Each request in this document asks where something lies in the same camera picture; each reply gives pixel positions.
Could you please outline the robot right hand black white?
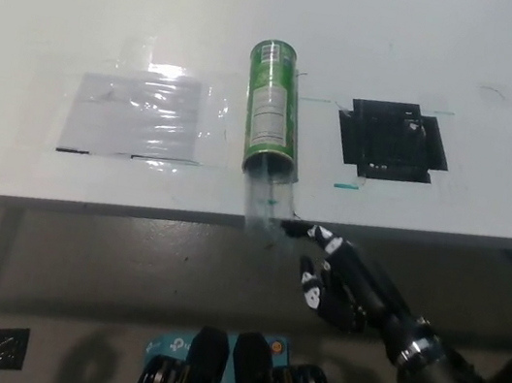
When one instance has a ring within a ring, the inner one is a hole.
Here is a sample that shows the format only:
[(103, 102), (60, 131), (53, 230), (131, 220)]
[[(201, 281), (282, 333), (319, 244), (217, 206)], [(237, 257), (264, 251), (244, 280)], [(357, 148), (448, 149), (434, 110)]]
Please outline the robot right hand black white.
[(284, 221), (281, 228), (288, 237), (309, 239), (324, 251), (319, 268), (308, 256), (299, 262), (305, 303), (322, 320), (345, 333), (374, 328), (396, 353), (431, 334), (394, 281), (357, 244), (305, 221)]

